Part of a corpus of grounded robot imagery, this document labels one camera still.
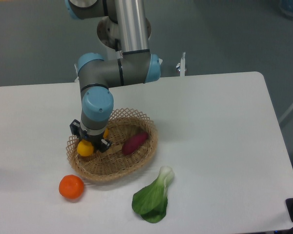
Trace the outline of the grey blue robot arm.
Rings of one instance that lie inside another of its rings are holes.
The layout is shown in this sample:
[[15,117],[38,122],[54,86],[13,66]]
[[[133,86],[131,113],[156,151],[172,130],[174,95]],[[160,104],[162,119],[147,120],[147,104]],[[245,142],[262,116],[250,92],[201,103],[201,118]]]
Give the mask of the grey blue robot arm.
[[67,0],[66,8],[78,20],[103,17],[105,31],[114,41],[111,48],[120,57],[104,60],[100,54],[87,53],[78,59],[82,112],[81,120],[70,124],[71,133],[80,140],[77,152],[90,156],[105,152],[111,142],[104,133],[113,111],[109,89],[157,81],[161,76],[160,59],[151,54],[147,18],[142,0]]

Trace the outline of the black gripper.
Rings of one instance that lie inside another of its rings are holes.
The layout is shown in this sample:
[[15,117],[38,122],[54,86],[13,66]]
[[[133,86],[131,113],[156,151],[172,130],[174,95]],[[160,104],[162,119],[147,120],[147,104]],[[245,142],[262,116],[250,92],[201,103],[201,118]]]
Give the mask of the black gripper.
[[101,153],[106,152],[112,145],[112,142],[108,139],[104,139],[105,129],[100,129],[99,132],[92,133],[91,130],[83,130],[80,128],[80,122],[74,119],[70,125],[70,131],[73,136],[76,136],[79,141],[87,141],[92,144],[95,149],[98,149]]

